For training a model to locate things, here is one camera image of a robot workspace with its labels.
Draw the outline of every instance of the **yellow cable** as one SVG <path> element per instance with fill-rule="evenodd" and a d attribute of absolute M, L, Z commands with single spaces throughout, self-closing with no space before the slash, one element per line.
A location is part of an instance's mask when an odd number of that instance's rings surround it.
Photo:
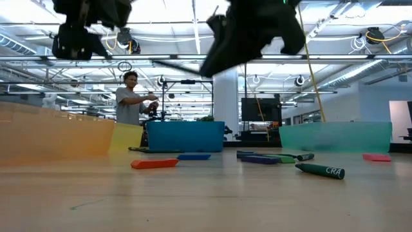
<path fill-rule="evenodd" d="M 258 97 L 256 96 L 256 93 L 253 92 L 253 89 L 250 87 L 250 84 L 249 84 L 249 82 L 248 82 L 247 80 L 246 80 L 246 83 L 247 83 L 247 86 L 249 86 L 249 89 L 250 89 L 250 91 L 252 92 L 252 94 L 255 95 L 255 100 L 256 100 L 256 102 L 257 102 L 257 107 L 259 108 L 260 116 L 262 117 L 262 122 L 264 122 L 264 121 L 265 121 L 265 118 L 263 117 L 263 113 L 262 113 L 262 109 L 260 108 L 260 103 L 259 103 Z M 266 128 L 267 139 L 268 139 L 268 142 L 269 142 L 269 130 L 268 130 L 268 127 L 267 127 L 267 126 L 266 126 L 265 128 Z"/>
<path fill-rule="evenodd" d="M 116 49 L 117 46 L 117 33 L 116 33 L 116 38 L 115 38 L 115 46 L 114 47 L 110 47 L 109 43 L 108 43 L 108 37 L 109 36 L 109 32 L 106 34 L 106 46 L 110 49 L 110 50 L 114 50 Z"/>
<path fill-rule="evenodd" d="M 369 36 L 369 33 L 370 33 L 370 32 L 366 32 L 365 36 L 366 36 L 366 38 L 371 39 L 371 40 L 373 40 L 373 41 L 388 42 L 388 41 L 392 41 L 392 40 L 398 38 L 400 35 L 402 35 L 402 30 L 403 30 L 403 29 L 404 29 L 404 27 L 401 26 L 401 27 L 400 27 L 399 34 L 398 34 L 397 36 L 395 36 L 395 37 L 390 38 L 390 39 L 375 39 L 375 38 Z"/>
<path fill-rule="evenodd" d="M 382 42 L 382 44 L 384 45 L 386 51 L 388 51 L 389 54 L 392 54 L 392 53 L 391 53 L 391 50 L 389 50 L 388 46 L 386 46 L 386 43 L 385 43 L 385 42 Z"/>
<path fill-rule="evenodd" d="M 302 31 L 303 33 L 306 35 L 306 33 L 304 32 L 304 28 L 303 28 L 303 19 L 302 19 L 302 11 L 301 11 L 301 7 L 298 5 L 297 9 L 299 11 L 299 18 L 301 20 L 301 25 L 302 25 Z M 319 90 L 317 89 L 317 85 L 316 85 L 316 81 L 315 81 L 315 75 L 314 75 L 314 71 L 312 70 L 312 65 L 310 64 L 310 59 L 309 59 L 309 49 L 308 49 L 308 44 L 306 43 L 306 40 L 304 41 L 304 50 L 306 52 L 306 58 L 308 59 L 308 65 L 309 65 L 309 71 L 310 71 L 310 78 L 312 79 L 312 83 L 314 84 L 314 88 L 315 88 L 315 92 L 316 92 L 316 97 L 317 97 L 317 102 L 319 103 L 319 111 L 321 112 L 322 115 L 322 121 L 326 122 L 326 117 L 324 116 L 324 112 L 323 112 L 323 106 L 322 106 L 322 100 L 321 100 L 321 96 L 319 95 Z"/>
<path fill-rule="evenodd" d="M 366 37 L 369 38 L 369 39 L 371 39 L 371 40 L 373 40 L 373 41 L 382 42 L 382 44 L 384 45 L 386 51 L 387 51 L 389 54 L 392 54 L 391 50 L 390 50 L 390 49 L 388 48 L 388 46 L 386 45 L 385 41 L 391 41 L 391 40 L 393 40 L 393 39 L 396 39 L 397 37 L 399 37 L 399 36 L 401 35 L 401 33 L 402 33 L 402 32 L 400 32 L 397 36 L 395 36 L 395 37 L 393 37 L 393 38 L 391 38 L 391 39 L 375 39 L 375 38 L 369 37 L 369 36 L 368 36 L 368 33 L 366 33 Z M 411 74 L 409 74 L 409 73 L 407 72 L 407 70 L 406 70 L 405 67 L 403 67 L 398 61 L 396 61 L 396 63 L 399 65 L 399 67 L 404 71 L 404 73 L 405 73 L 408 77 L 412 78 Z"/>

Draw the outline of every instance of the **yellow bin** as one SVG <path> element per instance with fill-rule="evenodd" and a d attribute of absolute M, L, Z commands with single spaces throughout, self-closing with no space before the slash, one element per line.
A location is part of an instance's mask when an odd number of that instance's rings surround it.
<path fill-rule="evenodd" d="M 128 147 L 140 147 L 143 126 L 116 123 L 111 137 L 109 152 L 128 151 Z"/>

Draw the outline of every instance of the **green crayon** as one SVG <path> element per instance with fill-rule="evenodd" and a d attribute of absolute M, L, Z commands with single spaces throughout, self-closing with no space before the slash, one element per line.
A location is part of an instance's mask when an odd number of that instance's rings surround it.
<path fill-rule="evenodd" d="M 293 159 L 292 157 L 287 157 L 287 156 L 282 156 L 282 155 L 274 155 L 274 154 L 264 154 L 262 156 L 266 156 L 266 157 L 276 157 L 281 159 L 282 164 L 294 164 L 295 163 L 295 159 Z"/>
<path fill-rule="evenodd" d="M 315 157 L 315 154 L 313 154 L 313 153 L 308 153 L 308 154 L 298 155 L 296 158 L 297 158 L 299 161 L 304 161 L 304 160 L 313 159 L 314 157 Z"/>
<path fill-rule="evenodd" d="M 331 177 L 339 180 L 343 180 L 345 177 L 345 170 L 343 168 L 333 168 L 316 164 L 295 164 L 295 167 L 304 172 L 324 177 Z"/>

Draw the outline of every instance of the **white pillar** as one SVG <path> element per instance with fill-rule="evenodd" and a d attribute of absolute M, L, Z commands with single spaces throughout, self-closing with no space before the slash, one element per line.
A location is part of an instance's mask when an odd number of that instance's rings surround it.
<path fill-rule="evenodd" d="M 236 68 L 227 70 L 213 78 L 215 121 L 223 121 L 233 134 L 239 131 L 239 106 L 238 106 L 238 72 Z M 232 141 L 232 135 L 226 135 Z"/>

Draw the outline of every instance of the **laboratory room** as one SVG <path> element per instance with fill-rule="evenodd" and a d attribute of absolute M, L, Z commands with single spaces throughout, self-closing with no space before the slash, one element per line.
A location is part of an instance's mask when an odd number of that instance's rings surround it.
<path fill-rule="evenodd" d="M 410 232 L 412 4 L 0 1 L 2 232 Z"/>

